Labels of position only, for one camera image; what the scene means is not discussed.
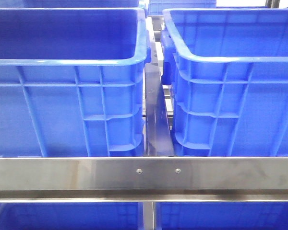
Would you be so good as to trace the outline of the steel rack front rail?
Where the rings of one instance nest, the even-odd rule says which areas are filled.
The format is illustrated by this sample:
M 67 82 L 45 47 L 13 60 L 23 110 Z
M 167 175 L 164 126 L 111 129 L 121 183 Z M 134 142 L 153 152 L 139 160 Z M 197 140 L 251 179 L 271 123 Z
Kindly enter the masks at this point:
M 288 158 L 0 158 L 0 202 L 288 201 Z

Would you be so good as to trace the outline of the steel vertical rack post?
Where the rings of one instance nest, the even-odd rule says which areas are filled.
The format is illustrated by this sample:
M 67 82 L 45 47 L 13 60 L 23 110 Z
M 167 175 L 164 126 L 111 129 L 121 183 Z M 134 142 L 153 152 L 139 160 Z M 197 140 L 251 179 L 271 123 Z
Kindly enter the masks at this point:
M 154 230 L 156 228 L 155 202 L 143 202 L 143 224 L 144 230 Z

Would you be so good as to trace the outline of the far blue crate right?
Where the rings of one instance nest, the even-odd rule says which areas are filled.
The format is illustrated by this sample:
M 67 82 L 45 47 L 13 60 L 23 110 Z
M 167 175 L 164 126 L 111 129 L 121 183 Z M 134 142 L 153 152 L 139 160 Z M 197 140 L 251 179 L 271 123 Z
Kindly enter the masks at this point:
M 173 8 L 215 8 L 216 0 L 150 0 L 148 14 L 158 16 L 165 9 Z

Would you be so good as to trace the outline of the lower blue crate left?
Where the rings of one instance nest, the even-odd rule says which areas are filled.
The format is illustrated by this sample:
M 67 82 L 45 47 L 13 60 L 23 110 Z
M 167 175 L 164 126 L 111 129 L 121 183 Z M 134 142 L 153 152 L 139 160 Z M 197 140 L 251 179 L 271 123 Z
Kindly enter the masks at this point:
M 142 230 L 140 203 L 7 203 L 0 230 Z

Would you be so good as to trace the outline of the lower blue crate right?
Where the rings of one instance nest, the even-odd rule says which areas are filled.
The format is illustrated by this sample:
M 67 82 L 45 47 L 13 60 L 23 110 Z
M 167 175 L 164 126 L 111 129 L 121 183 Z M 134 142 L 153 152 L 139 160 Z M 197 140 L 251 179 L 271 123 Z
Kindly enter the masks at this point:
M 288 202 L 164 202 L 158 230 L 288 230 Z

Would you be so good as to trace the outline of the large blue crate right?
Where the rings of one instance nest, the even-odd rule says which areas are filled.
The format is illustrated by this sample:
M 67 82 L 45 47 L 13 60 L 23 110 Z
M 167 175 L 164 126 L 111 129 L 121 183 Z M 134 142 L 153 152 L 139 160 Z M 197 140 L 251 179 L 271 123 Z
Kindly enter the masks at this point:
M 166 9 L 178 156 L 288 157 L 288 9 Z

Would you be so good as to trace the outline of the large blue crate left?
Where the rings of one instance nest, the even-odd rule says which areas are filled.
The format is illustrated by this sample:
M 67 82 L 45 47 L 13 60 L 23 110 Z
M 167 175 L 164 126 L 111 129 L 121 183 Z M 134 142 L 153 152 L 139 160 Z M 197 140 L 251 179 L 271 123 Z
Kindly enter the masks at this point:
M 139 157 L 139 8 L 0 8 L 0 158 Z

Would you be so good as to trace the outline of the large blue crate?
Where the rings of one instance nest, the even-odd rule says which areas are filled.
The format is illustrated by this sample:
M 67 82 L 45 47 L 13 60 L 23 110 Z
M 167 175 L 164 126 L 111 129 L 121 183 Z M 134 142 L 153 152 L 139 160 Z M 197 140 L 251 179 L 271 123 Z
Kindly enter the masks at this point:
M 178 156 L 288 157 L 288 9 L 166 9 Z
M 0 158 L 139 157 L 139 8 L 0 8 Z

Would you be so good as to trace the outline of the steel centre divider rail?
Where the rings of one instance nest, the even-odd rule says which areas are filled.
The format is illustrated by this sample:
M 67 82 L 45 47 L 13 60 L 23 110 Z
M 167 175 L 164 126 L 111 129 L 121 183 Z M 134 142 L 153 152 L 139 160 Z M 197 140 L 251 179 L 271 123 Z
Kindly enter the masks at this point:
M 160 79 L 156 43 L 150 42 L 151 62 L 145 65 L 146 154 L 173 157 L 165 96 Z

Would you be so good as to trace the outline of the far blue crate left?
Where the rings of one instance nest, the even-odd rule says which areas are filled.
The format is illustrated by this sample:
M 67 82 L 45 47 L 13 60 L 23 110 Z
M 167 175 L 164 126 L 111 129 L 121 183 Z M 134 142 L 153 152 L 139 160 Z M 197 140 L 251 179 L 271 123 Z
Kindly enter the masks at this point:
M 0 0 L 0 8 L 141 8 L 145 0 Z

